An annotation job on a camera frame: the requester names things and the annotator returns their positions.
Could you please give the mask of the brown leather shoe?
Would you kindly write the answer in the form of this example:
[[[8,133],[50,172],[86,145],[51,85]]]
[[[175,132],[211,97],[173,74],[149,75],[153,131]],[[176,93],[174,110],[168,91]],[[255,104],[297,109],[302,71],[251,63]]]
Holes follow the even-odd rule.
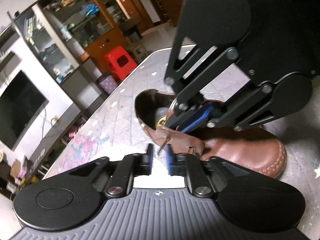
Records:
[[[167,119],[174,112],[175,102],[173,94],[161,93],[156,89],[144,90],[135,98],[136,118],[146,135],[156,144],[156,129],[166,127]],[[280,176],[287,163],[287,152],[282,142],[262,127],[240,132],[231,127],[200,128],[188,135],[202,141],[202,152],[192,155],[203,161],[220,157],[272,178]]]

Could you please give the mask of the small wooden stool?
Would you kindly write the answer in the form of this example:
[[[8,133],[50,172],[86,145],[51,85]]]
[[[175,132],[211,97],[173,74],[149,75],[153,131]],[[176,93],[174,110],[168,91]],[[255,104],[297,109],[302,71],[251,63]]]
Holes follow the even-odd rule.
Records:
[[[138,63],[141,63],[148,55],[148,51],[146,50],[142,42],[130,43],[126,47],[126,50]]]

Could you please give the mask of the red plastic stool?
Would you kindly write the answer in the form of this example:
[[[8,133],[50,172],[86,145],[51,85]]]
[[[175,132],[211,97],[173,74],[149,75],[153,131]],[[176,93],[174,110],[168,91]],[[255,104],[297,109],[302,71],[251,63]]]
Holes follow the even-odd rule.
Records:
[[[117,46],[104,55],[104,60],[109,65],[111,72],[123,81],[138,66],[135,60],[121,46]]]

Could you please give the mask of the purple patterned waste bin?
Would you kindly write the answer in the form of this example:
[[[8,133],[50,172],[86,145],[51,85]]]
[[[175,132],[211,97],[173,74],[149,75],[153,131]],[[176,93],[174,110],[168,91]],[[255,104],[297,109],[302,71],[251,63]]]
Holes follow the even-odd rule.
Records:
[[[110,72],[105,72],[97,79],[97,84],[110,95],[118,87],[118,84]]]

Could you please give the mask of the black flat television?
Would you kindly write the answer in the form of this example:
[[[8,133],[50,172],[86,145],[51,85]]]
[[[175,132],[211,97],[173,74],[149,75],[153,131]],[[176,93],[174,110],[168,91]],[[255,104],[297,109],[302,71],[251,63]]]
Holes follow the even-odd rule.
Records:
[[[47,103],[47,98],[19,71],[1,95],[1,142],[15,150]]]

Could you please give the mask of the brown wooden cabinet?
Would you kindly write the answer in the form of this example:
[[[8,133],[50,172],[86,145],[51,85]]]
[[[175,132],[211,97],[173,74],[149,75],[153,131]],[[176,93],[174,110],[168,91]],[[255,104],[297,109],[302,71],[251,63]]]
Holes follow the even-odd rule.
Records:
[[[116,0],[39,0],[45,12],[50,12],[64,24],[84,48],[85,53],[102,71],[106,71],[104,56],[129,44],[128,35],[140,36],[154,26],[140,0],[129,0],[134,10],[121,9]]]

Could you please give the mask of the dark glass display cabinet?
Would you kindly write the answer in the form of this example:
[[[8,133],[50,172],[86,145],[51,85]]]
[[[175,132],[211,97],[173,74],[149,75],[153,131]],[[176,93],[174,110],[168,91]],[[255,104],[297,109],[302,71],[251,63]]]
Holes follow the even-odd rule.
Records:
[[[31,52],[58,84],[71,77],[79,63],[66,46],[63,33],[49,18],[50,13],[34,3],[22,12],[17,11],[14,15],[8,12],[7,15]]]

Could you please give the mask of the white tv wall unit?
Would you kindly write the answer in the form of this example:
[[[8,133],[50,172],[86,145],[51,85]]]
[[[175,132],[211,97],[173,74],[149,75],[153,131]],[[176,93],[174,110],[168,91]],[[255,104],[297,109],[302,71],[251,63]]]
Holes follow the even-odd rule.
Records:
[[[80,115],[12,26],[1,27],[1,153],[37,162]]]

